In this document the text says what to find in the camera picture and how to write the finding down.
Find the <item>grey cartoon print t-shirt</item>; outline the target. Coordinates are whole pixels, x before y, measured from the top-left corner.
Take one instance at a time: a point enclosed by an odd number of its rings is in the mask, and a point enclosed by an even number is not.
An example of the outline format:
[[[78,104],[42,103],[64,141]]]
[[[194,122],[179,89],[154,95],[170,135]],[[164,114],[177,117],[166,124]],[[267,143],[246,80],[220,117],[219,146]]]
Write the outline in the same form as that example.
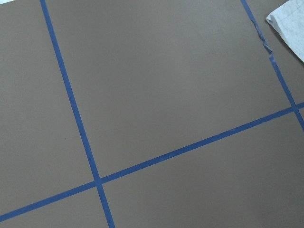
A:
[[[304,60],[304,1],[289,0],[272,11],[266,21],[295,55]]]

